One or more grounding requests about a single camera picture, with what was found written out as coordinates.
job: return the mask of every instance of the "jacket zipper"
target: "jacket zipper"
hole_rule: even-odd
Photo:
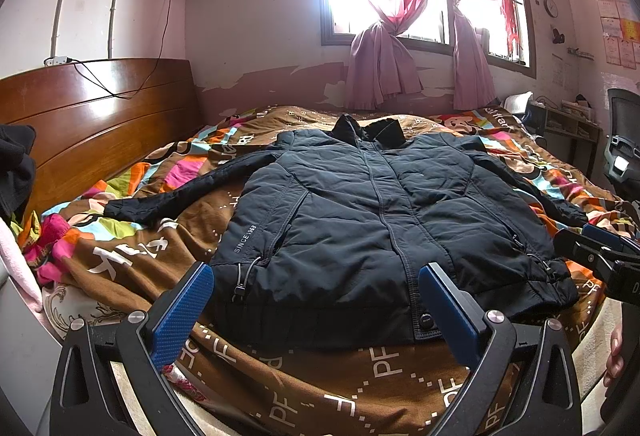
[[[300,208],[300,206],[302,205],[302,202],[305,200],[305,198],[308,195],[309,195],[309,191],[303,192],[302,195],[295,202],[295,204],[291,207],[289,214],[287,215],[286,219],[282,223],[282,226],[280,227],[280,231],[274,236],[273,241],[271,242],[270,246],[267,248],[266,252],[264,253],[264,257],[262,258],[262,264],[260,266],[267,265],[271,260],[271,257],[273,257],[274,254],[280,249],[280,247],[282,246],[282,243],[284,242],[284,238],[287,236],[287,233],[291,228],[291,222],[293,221],[293,218],[298,213],[298,209]]]
[[[371,145],[374,148],[374,152],[384,161],[384,156],[382,155],[378,147],[375,145],[375,143],[371,143]],[[414,331],[414,337],[417,338],[416,332],[420,332],[421,328],[416,316],[416,312],[420,311],[420,307],[422,306],[420,302],[420,293],[418,292],[418,289],[417,289],[417,275],[414,275],[413,268],[409,263],[408,257],[405,255],[402,249],[398,246],[398,241],[396,241],[396,236],[394,234],[393,228],[391,228],[391,225],[389,225],[389,223],[386,221],[385,210],[384,210],[384,206],[382,205],[382,196],[380,194],[380,191],[378,190],[376,182],[374,181],[371,167],[369,166],[369,162],[367,161],[367,155],[362,151],[362,148],[360,147],[359,143],[358,143],[358,151],[360,152],[362,160],[364,161],[364,164],[367,167],[367,172],[369,172],[369,180],[371,181],[373,190],[376,193],[376,198],[378,199],[378,211],[380,213],[380,222],[385,226],[385,228],[389,232],[389,240],[391,241],[391,246],[394,249],[394,252],[398,254],[398,257],[400,258],[402,265],[404,266],[407,286],[409,288],[409,303],[410,303],[411,317],[412,317],[412,328]],[[440,330],[437,328],[434,328],[427,332],[426,339],[432,339],[439,335],[440,335]]]
[[[533,253],[532,251],[527,251],[527,246],[520,240],[520,238],[518,236],[518,233],[515,231],[515,229],[513,227],[511,227],[507,222],[503,221],[500,217],[495,215],[491,210],[489,210],[486,206],[484,206],[482,203],[480,203],[474,197],[469,196],[468,194],[466,194],[466,197],[468,197],[469,199],[475,201],[484,210],[486,210],[490,215],[492,215],[493,218],[496,221],[501,223],[501,225],[503,225],[504,228],[506,228],[507,231],[511,234],[511,241],[513,242],[513,244],[515,244],[518,247],[518,249],[520,251],[522,251],[527,257],[530,257],[531,259],[536,260],[537,263],[541,264],[542,267],[545,269],[545,273],[547,274],[547,276],[549,276],[550,278],[556,278],[557,277],[556,272],[554,272],[553,268],[551,268],[551,266],[549,266],[548,262],[543,260],[542,257],[540,257],[538,254]]]
[[[509,230],[510,233],[513,234],[511,236],[511,240],[513,241],[513,244],[515,244],[520,250],[522,250],[527,255],[527,257],[530,257],[531,259],[535,259],[536,261],[538,261],[545,268],[545,273],[549,277],[555,277],[556,276],[556,272],[554,272],[553,268],[551,268],[551,266],[549,266],[548,262],[543,260],[541,257],[539,257],[535,253],[527,252],[527,247],[524,246],[524,244],[522,244],[522,242],[520,242],[520,239],[518,238],[518,234],[514,233],[513,230],[511,228],[509,228],[507,225],[504,225],[504,226]]]

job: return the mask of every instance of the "human hand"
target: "human hand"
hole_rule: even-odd
[[[622,374],[622,370],[625,367],[625,361],[620,355],[622,349],[622,324],[618,324],[616,328],[611,332],[611,354],[607,358],[607,371],[602,379],[602,385],[609,387],[613,379]]]

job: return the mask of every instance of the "black office chair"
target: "black office chair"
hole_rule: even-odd
[[[640,95],[609,89],[610,134],[604,173],[627,201],[640,201]]]

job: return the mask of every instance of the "wooden headboard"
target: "wooden headboard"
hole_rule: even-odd
[[[85,63],[112,93],[131,96],[155,58]],[[152,150],[203,125],[187,60],[161,59],[132,99],[111,96],[78,64],[44,67],[0,80],[0,123],[31,125],[36,180],[27,211],[69,201]]]

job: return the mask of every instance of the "blue gripper pad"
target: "blue gripper pad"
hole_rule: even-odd
[[[444,284],[445,279],[450,289]],[[475,369],[482,358],[480,333],[463,311],[464,307],[470,307],[466,297],[435,264],[423,266],[420,270],[418,290],[422,304],[431,314],[456,361],[461,366]]]
[[[585,237],[589,237],[593,239],[595,242],[599,242],[604,246],[608,246],[610,249],[615,251],[623,251],[624,245],[622,244],[622,240],[619,235],[616,235],[613,232],[607,231],[604,228],[599,228],[597,226],[590,225],[587,223],[582,228],[582,234]]]
[[[202,264],[183,286],[152,334],[151,361],[156,369],[172,364],[213,293],[213,270]]]

